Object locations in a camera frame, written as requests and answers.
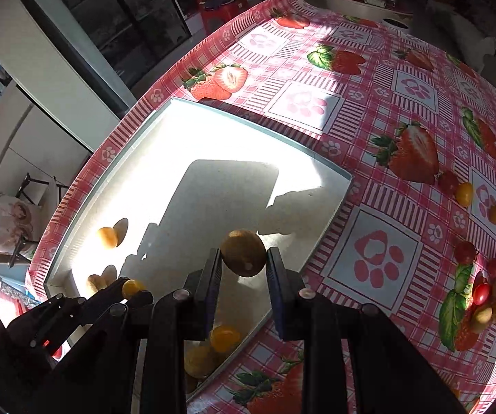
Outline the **yellow orange tomato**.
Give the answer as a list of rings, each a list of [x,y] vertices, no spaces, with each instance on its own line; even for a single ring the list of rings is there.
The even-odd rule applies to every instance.
[[[219,365],[219,357],[208,345],[192,347],[185,352],[184,370],[191,377],[203,380]]]

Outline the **yellow cherry tomato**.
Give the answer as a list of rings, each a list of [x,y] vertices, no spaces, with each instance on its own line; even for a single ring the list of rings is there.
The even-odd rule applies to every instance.
[[[145,286],[142,282],[137,279],[129,278],[123,283],[123,287],[121,288],[121,293],[123,294],[123,298],[126,300],[130,300],[137,293],[145,290]]]

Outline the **yellow tomato far row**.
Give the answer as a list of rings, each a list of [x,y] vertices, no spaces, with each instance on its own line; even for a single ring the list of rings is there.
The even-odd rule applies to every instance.
[[[457,186],[455,199],[461,207],[468,208],[473,203],[474,187],[470,182],[463,182]]]

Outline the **orange cherry tomato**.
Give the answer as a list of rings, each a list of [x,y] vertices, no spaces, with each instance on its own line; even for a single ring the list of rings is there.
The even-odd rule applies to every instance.
[[[211,347],[219,354],[230,354],[242,339],[241,333],[236,328],[220,325],[211,330]]]

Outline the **red plastic stool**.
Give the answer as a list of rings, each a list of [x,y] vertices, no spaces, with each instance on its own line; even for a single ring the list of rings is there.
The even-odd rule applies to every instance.
[[[248,0],[196,0],[206,34],[249,9]]]

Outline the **tan round fruit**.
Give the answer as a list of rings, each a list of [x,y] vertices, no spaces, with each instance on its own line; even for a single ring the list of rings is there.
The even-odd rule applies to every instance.
[[[105,249],[115,249],[119,244],[118,234],[113,227],[101,227],[97,236]]]

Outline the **tan fruit at tray edge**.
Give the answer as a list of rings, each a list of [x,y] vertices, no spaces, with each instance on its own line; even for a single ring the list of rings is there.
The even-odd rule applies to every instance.
[[[106,280],[97,274],[88,276],[86,286],[90,294],[96,294],[107,287]]]

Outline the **red tomato far row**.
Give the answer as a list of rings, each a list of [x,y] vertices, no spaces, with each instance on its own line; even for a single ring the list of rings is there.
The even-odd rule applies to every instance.
[[[459,185],[457,175],[450,170],[438,175],[437,184],[441,192],[449,197],[455,194]]]

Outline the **dark red tomato far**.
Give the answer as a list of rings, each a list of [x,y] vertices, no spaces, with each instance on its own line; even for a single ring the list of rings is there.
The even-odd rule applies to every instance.
[[[470,241],[461,241],[455,245],[454,257],[458,265],[471,265],[477,256],[477,249]]]

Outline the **green kiwi-like fruit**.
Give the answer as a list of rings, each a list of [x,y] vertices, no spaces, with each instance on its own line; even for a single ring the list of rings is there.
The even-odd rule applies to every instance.
[[[266,248],[256,233],[249,230],[229,232],[220,245],[226,266],[236,275],[251,278],[266,265]]]

